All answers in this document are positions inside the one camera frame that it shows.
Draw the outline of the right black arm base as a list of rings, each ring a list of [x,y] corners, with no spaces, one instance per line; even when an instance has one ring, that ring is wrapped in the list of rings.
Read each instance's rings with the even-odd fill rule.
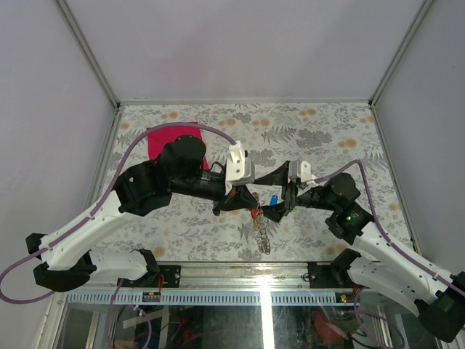
[[[330,263],[307,262],[307,272],[301,278],[311,289],[352,288],[355,283],[349,277],[348,270],[359,257],[359,252],[345,249]]]

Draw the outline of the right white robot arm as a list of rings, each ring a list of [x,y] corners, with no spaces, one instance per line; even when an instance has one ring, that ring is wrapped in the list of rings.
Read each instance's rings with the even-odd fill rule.
[[[282,202],[264,208],[281,221],[296,206],[331,212],[330,232],[349,244],[332,262],[331,278],[338,286],[367,286],[413,313],[437,339],[451,343],[464,330],[464,273],[452,274],[419,255],[381,225],[376,210],[362,208],[351,174],[344,165],[317,178],[306,161],[287,161],[257,185],[280,186]]]

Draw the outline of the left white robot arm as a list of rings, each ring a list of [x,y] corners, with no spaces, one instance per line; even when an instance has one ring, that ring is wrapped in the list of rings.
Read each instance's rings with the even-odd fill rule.
[[[125,287],[156,286],[160,268],[149,249],[106,253],[95,247],[113,231],[168,206],[173,194],[213,201],[213,213],[253,209],[256,199],[246,187],[254,181],[254,163],[240,143],[229,147],[219,172],[203,165],[204,142],[182,135],[165,144],[153,160],[129,167],[103,196],[66,226],[49,235],[33,233],[28,251],[40,249],[33,270],[37,285],[68,292],[89,281]]]

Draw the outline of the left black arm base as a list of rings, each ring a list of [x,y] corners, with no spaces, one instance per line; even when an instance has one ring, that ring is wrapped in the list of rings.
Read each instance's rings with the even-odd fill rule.
[[[156,289],[177,289],[181,281],[180,265],[160,265],[155,276],[149,278],[147,287]]]

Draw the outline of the floral table mat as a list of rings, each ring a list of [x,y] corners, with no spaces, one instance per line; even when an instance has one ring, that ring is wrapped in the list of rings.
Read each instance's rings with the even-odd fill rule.
[[[116,119],[108,151],[107,180],[118,166],[148,159],[142,133],[170,122],[195,121],[243,143],[263,176],[285,161],[312,165],[317,177],[348,166],[361,195],[384,229],[412,244],[374,117],[365,103],[125,105]],[[327,211],[295,208],[280,223],[268,222],[270,254],[259,251],[246,210],[215,216],[212,203],[173,195],[170,205],[111,233],[99,243],[106,252],[149,249],[160,261],[293,262],[330,261],[346,247],[325,220]]]

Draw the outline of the aluminium front rail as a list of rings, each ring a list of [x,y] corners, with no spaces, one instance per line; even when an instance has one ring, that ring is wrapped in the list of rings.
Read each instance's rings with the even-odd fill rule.
[[[68,293],[69,303],[87,305],[348,305],[358,289],[311,289],[301,276],[306,262],[186,262],[177,289],[117,289],[90,284]]]

